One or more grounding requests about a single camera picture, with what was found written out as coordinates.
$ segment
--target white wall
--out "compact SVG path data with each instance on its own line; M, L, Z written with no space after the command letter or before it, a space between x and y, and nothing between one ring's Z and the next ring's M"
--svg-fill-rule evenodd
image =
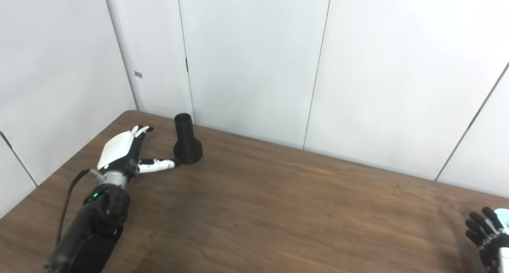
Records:
M331 0L305 149L435 179L509 60L507 0Z
M302 148L329 0L180 0L199 125Z
M111 1L142 110L427 179L509 59L504 0L331 0L318 73L329 0Z
M105 0L0 0L0 25L0 129L41 183L132 93Z
M193 115L178 0L109 2L138 110L171 118Z
M509 197L509 73L505 73L438 178Z
M0 138L0 161L2 166L0 218L2 218L35 189L35 184L2 138Z

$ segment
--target black vase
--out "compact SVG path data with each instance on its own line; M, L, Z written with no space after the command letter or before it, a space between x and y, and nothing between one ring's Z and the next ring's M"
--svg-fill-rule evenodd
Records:
M194 137L191 115L180 113L175 116L174 121L177 142L173 146L173 153L182 164L194 164L202 158L203 149L202 143Z

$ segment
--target robotic hand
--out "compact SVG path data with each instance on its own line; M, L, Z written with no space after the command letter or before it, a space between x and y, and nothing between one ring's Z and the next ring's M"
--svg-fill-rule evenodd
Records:
M130 131L120 133L109 140L101 154L97 169L105 180L101 183L118 184L125 188L131 178L138 173L151 173L179 166L178 159L142 159L139 160L142 142L148 132L153 131L151 126L138 125Z
M465 222L469 228L465 234L479 249L482 265L488 273L509 273L509 235L489 207L482 208L483 217L470 213Z
M178 159L139 159L142 142L151 126L138 125L109 140L102 151L98 170L83 170L71 183L60 217L56 247L51 255L51 273L99 273L122 235L130 198L125 191L138 173L151 173L180 165ZM100 185L83 206L60 240L65 209L74 185L85 175Z

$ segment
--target wooden table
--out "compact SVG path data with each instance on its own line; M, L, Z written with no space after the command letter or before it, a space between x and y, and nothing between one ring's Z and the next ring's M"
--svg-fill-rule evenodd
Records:
M0 272L45 272L70 180L136 124L141 158L173 157L173 121L122 114L0 220ZM203 159L139 175L129 219L104 272L483 272L464 220L484 193L363 166L204 127ZM66 226L96 186L75 188Z

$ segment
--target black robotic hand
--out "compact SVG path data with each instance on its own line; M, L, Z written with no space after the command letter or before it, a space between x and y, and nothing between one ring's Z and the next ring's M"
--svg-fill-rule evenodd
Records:
M465 235L478 247L480 260L488 273L505 273L504 269L509 271L509 268L504 268L505 258L501 254L509 250L509 235L505 233L502 223L491 208L482 208L482 213L493 226L485 217L472 211L470 219L465 222L469 228Z

